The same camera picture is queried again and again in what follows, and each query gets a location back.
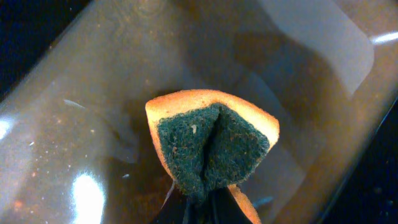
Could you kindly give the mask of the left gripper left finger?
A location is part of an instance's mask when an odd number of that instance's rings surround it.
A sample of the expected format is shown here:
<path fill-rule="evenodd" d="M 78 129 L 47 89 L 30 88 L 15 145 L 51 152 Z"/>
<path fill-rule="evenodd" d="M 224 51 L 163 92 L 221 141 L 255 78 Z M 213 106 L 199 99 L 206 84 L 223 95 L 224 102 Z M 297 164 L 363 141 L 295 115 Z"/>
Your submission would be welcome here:
<path fill-rule="evenodd" d="M 189 198 L 178 188 L 174 188 L 150 224 L 189 224 L 191 222 Z"/>

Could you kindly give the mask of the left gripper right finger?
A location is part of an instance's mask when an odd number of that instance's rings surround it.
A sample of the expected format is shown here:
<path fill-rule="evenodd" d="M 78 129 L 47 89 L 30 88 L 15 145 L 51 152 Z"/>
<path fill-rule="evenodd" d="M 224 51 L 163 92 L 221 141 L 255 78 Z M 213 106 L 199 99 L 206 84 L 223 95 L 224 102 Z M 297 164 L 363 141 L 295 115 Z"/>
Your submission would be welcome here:
<path fill-rule="evenodd" d="M 204 224 L 252 224 L 227 187 L 212 190 L 204 207 Z"/>

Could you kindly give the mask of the orange and green sponge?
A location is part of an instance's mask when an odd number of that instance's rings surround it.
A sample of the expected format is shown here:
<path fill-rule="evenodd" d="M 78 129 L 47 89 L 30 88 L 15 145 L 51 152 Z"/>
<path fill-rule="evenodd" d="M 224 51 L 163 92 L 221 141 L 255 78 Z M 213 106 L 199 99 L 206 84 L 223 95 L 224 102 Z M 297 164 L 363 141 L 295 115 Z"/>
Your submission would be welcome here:
<path fill-rule="evenodd" d="M 212 190 L 227 187 L 252 223 L 260 218 L 239 184 L 279 138 L 278 120 L 218 90 L 182 90 L 146 103 L 150 135 L 174 188 L 189 198 L 192 223 L 202 223 Z"/>

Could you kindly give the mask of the black rectangular water tray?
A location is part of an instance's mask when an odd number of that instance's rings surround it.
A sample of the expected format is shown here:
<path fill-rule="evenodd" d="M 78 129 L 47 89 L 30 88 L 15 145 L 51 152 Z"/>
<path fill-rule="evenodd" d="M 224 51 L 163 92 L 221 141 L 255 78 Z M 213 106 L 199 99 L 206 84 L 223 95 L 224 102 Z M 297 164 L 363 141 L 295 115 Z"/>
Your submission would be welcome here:
<path fill-rule="evenodd" d="M 145 104 L 195 88 L 279 120 L 241 186 L 261 221 L 321 223 L 397 100 L 397 2 L 90 2 L 1 99 L 1 222 L 150 222 Z"/>

